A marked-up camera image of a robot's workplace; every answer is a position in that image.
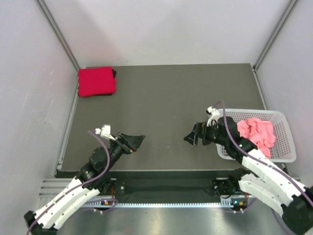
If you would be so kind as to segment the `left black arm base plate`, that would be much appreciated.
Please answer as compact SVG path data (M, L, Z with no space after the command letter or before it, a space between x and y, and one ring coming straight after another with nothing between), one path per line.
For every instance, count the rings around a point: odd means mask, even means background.
M125 181L116 178L106 179L100 187L100 195L120 196L125 194Z

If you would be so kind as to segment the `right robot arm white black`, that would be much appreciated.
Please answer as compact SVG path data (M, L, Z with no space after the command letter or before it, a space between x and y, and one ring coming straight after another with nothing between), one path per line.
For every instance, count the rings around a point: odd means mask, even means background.
M233 118L224 116L195 123L184 141L192 146L215 143L241 164L227 179L232 193L248 193L281 216L295 234L304 235L313 227L313 189L293 179L271 162L262 151L238 131Z

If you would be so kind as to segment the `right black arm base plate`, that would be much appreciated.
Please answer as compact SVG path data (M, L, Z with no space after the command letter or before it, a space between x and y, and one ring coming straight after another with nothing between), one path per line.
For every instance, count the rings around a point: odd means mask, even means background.
M244 173L235 170L228 177L213 180L214 192L224 199L240 194L239 181L242 179L243 175Z

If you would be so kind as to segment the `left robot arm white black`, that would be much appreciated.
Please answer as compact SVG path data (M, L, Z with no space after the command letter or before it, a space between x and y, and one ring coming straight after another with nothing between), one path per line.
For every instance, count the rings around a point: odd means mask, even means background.
M62 225L85 203L110 191L112 180L108 172L124 154L136 152L144 135L131 136L122 132L117 136L103 135L101 129L89 131L101 143L93 150L88 162L70 183L50 202L24 215L28 235L55 235Z

